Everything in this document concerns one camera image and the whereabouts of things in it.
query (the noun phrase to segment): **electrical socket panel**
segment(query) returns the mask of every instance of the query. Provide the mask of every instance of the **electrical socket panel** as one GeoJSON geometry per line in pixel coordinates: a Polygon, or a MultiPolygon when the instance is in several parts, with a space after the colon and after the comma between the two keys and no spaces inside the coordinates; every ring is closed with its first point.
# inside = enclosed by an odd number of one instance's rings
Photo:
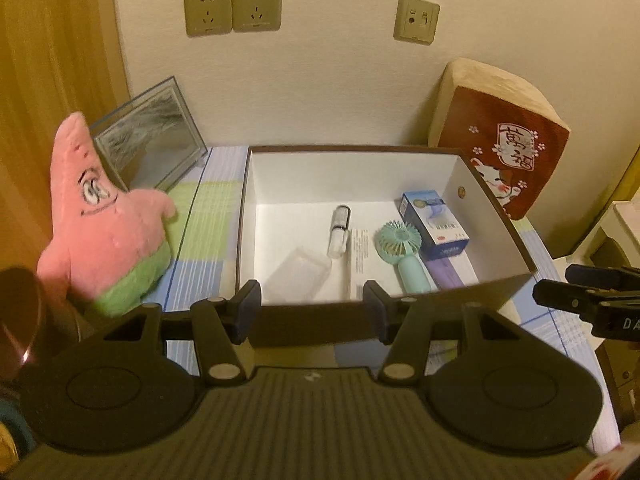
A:
{"type": "Polygon", "coordinates": [[[278,30],[282,22],[282,0],[232,0],[236,32],[278,30]]]}
{"type": "Polygon", "coordinates": [[[231,32],[231,0],[184,0],[184,23],[189,36],[231,32]]]}
{"type": "Polygon", "coordinates": [[[426,0],[398,0],[394,38],[431,44],[436,34],[440,6],[426,0]]]}

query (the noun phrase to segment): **blue and white box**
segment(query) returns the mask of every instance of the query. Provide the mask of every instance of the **blue and white box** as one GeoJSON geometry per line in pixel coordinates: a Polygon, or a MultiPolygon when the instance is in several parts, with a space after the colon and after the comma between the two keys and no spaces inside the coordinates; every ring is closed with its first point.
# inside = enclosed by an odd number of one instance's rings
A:
{"type": "Polygon", "coordinates": [[[423,261],[457,256],[465,250],[469,237],[434,190],[404,193],[399,211],[402,220],[420,232],[423,261]]]}

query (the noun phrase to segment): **screw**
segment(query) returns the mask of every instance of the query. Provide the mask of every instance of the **screw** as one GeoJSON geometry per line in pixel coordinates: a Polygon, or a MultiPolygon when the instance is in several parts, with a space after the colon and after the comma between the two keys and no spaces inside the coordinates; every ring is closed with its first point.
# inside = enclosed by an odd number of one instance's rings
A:
{"type": "Polygon", "coordinates": [[[240,375],[240,368],[231,363],[220,363],[209,368],[209,375],[214,379],[229,380],[240,375]]]}
{"type": "Polygon", "coordinates": [[[387,377],[396,380],[410,379],[414,376],[414,367],[406,363],[393,363],[392,365],[385,366],[384,373],[387,377]]]}

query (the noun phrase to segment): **pink plush toy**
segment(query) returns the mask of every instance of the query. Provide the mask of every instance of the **pink plush toy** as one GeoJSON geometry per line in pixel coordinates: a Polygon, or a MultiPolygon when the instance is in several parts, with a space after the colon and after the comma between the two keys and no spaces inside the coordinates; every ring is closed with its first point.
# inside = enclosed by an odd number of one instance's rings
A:
{"type": "Polygon", "coordinates": [[[123,192],[104,173],[84,116],[60,125],[51,156],[53,240],[37,275],[53,307],[89,303],[119,316],[162,276],[171,260],[162,218],[175,213],[157,190],[123,192]]]}

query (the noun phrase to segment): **white wall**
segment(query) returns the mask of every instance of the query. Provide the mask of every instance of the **white wall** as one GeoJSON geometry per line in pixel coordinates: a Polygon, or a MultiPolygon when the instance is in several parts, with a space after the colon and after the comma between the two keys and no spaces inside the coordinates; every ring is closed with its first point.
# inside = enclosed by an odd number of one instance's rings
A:
{"type": "Polygon", "coordinates": [[[282,0],[278,32],[188,38],[182,0],[117,0],[130,90],[175,74],[216,144],[424,140],[447,61],[513,72],[574,130],[529,218],[569,250],[640,140],[640,0],[433,0],[431,46],[393,38],[398,0],[282,0]]]}

